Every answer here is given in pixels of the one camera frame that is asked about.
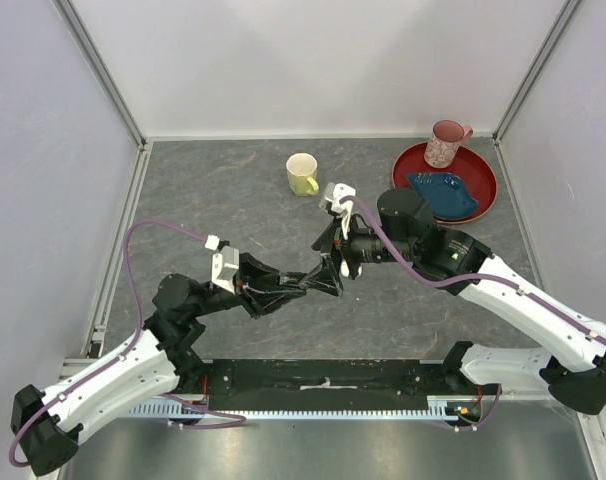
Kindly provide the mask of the white earbud charging case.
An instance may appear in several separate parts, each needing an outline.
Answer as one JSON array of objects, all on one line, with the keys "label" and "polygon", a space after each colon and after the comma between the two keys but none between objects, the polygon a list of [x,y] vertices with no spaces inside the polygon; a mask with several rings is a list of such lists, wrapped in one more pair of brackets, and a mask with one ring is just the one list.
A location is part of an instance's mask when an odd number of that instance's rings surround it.
[{"label": "white earbud charging case", "polygon": [[[355,275],[356,278],[360,277],[363,273],[363,267],[361,265],[357,268],[357,273]],[[341,261],[340,265],[340,274],[345,278],[351,278],[350,268],[345,260]]]}]

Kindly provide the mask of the black clip object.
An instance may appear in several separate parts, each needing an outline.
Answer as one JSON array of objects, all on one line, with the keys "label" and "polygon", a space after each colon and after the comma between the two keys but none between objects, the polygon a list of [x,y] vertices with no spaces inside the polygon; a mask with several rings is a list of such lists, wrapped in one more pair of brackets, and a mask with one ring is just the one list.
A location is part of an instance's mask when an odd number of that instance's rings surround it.
[{"label": "black clip object", "polygon": [[277,275],[278,285],[300,288],[300,283],[306,278],[304,272],[281,271]]}]

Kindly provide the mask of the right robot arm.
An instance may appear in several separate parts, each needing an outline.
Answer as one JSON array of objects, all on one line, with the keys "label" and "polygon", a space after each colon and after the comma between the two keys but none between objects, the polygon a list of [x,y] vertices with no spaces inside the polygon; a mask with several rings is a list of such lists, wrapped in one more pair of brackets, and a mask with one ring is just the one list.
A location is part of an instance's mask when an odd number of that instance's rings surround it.
[{"label": "right robot arm", "polygon": [[472,236],[440,227],[408,188],[385,191],[371,212],[354,188],[330,183],[320,207],[332,221],[315,241],[335,284],[366,264],[396,261],[417,282],[478,305],[536,342],[531,349],[457,342],[441,381],[460,394],[473,385],[549,393],[564,406],[596,415],[606,405],[606,323],[584,316],[517,274]]}]

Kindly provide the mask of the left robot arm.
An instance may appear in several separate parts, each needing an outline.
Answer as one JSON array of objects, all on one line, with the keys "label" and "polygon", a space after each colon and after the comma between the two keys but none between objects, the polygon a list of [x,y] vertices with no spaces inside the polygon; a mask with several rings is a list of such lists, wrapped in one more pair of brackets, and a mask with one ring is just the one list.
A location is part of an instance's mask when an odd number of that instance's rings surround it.
[{"label": "left robot arm", "polygon": [[166,276],[152,315],[116,350],[55,385],[28,384],[14,395],[10,463],[47,475],[130,408],[158,395],[194,392],[204,371],[193,349],[205,329],[200,317],[237,307],[265,316],[304,296],[310,284],[307,273],[280,271],[230,247],[213,255],[206,282]]}]

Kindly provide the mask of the yellow-green ceramic mug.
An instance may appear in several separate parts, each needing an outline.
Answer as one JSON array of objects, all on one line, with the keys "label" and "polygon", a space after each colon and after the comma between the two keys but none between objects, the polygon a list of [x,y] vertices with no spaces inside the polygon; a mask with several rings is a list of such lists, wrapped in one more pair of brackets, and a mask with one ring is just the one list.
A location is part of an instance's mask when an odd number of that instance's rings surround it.
[{"label": "yellow-green ceramic mug", "polygon": [[308,153],[295,153],[286,162],[289,187],[296,196],[314,196],[319,192],[317,160]]}]

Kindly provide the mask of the blue leaf-shaped dish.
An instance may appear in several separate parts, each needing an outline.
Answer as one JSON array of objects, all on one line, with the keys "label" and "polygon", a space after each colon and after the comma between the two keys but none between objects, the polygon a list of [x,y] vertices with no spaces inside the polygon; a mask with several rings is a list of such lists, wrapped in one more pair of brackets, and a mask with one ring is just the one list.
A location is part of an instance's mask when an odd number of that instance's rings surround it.
[{"label": "blue leaf-shaped dish", "polygon": [[407,179],[412,189],[429,203],[434,216],[441,220],[463,220],[479,206],[465,182],[456,174],[411,173]]}]

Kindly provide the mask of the red round tray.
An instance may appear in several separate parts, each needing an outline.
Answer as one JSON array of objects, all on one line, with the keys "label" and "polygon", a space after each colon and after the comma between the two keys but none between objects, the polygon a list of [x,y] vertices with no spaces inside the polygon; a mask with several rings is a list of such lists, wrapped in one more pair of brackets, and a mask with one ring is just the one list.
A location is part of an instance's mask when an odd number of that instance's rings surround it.
[{"label": "red round tray", "polygon": [[445,169],[436,169],[424,160],[427,142],[415,144],[405,150],[396,160],[391,171],[391,183],[394,187],[411,188],[409,176],[420,173],[443,173],[457,175],[467,188],[469,196],[477,202],[474,211],[469,202],[469,215],[466,217],[438,215],[435,218],[443,224],[462,224],[476,220],[486,214],[494,205],[498,196],[498,180],[494,170],[479,154],[466,147],[460,147],[453,163]]}]

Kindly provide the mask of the pink patterned mug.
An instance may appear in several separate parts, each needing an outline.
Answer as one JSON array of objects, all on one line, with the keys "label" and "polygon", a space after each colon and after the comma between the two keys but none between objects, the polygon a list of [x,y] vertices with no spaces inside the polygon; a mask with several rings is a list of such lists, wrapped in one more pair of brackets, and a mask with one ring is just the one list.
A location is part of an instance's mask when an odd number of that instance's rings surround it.
[{"label": "pink patterned mug", "polygon": [[474,134],[470,125],[461,125],[452,120],[438,121],[432,130],[432,138],[427,142],[424,161],[431,167],[444,169],[449,167],[457,154]]}]

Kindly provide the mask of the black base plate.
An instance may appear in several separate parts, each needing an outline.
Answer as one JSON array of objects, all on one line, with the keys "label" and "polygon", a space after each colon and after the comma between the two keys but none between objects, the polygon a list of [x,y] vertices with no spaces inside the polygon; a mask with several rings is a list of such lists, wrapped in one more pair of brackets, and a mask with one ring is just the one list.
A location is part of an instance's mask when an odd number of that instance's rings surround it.
[{"label": "black base plate", "polygon": [[204,394],[215,410],[383,409],[427,405],[429,396],[492,395],[441,363],[418,360],[215,359],[176,391]]}]

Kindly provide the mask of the left aluminium frame post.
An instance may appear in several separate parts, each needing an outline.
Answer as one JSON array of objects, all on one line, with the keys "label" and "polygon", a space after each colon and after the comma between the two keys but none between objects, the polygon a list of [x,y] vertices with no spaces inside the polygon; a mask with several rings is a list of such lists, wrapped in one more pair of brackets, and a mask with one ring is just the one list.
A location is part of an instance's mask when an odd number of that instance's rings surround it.
[{"label": "left aluminium frame post", "polygon": [[127,133],[135,145],[139,149],[143,149],[147,144],[145,135],[142,133],[131,110],[127,106],[74,2],[70,0],[54,0],[53,4],[66,23],[72,37]]}]

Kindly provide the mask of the aluminium frame post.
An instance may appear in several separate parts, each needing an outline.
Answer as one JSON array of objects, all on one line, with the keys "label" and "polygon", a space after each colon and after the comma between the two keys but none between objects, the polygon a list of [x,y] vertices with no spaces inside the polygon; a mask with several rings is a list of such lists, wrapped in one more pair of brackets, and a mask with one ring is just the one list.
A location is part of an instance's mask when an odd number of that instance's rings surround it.
[{"label": "aluminium frame post", "polygon": [[66,23],[72,37],[127,133],[135,145],[139,149],[143,149],[147,144],[145,135],[142,133],[131,110],[127,106],[74,2],[70,0],[54,0],[53,4]]},{"label": "aluminium frame post", "polygon": [[507,109],[492,133],[495,145],[499,145],[507,135],[583,4],[583,0],[566,0],[563,2]]}]

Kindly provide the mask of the right aluminium frame post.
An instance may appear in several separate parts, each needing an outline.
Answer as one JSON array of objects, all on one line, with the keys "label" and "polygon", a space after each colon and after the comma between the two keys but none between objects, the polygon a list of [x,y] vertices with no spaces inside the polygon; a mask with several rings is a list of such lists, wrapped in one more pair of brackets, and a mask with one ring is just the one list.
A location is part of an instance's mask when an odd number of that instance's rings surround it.
[{"label": "right aluminium frame post", "polygon": [[507,135],[583,4],[583,0],[566,0],[563,2],[507,109],[492,133],[495,145],[499,145]]}]

